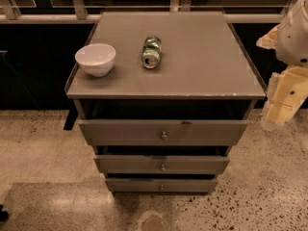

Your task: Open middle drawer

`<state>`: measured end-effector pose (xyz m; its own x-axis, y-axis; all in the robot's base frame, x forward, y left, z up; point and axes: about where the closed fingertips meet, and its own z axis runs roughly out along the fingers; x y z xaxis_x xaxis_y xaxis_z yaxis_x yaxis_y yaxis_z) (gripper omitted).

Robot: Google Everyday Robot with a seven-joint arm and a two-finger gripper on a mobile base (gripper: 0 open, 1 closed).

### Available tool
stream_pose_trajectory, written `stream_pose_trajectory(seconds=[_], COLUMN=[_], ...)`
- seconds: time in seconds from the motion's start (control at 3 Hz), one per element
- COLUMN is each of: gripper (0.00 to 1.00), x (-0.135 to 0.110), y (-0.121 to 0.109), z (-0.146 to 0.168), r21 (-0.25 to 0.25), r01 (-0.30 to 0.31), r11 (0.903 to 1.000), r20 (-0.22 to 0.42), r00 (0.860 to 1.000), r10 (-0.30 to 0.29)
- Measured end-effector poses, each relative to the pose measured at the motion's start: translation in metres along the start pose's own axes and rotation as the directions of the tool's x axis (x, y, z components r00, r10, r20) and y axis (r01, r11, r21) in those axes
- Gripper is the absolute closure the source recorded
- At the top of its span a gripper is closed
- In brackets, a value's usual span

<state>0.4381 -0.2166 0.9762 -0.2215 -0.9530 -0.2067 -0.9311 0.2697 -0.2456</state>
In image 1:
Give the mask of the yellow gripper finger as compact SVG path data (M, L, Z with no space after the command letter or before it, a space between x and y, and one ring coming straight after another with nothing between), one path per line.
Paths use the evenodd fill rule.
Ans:
M279 26L276 25L271 30L269 30L265 35L258 38L256 45L264 49L275 49L277 45L276 37L278 28Z

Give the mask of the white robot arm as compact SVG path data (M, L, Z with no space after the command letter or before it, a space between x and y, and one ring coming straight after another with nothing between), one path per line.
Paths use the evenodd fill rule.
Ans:
M290 121L308 98L308 0L297 0L256 45L274 49L276 59L287 65L269 79L261 126L272 131Z

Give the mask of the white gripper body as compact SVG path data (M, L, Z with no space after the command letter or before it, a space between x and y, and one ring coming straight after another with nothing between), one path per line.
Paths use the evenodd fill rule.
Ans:
M261 126L273 131L290 121L308 97L308 68L289 65L269 79Z

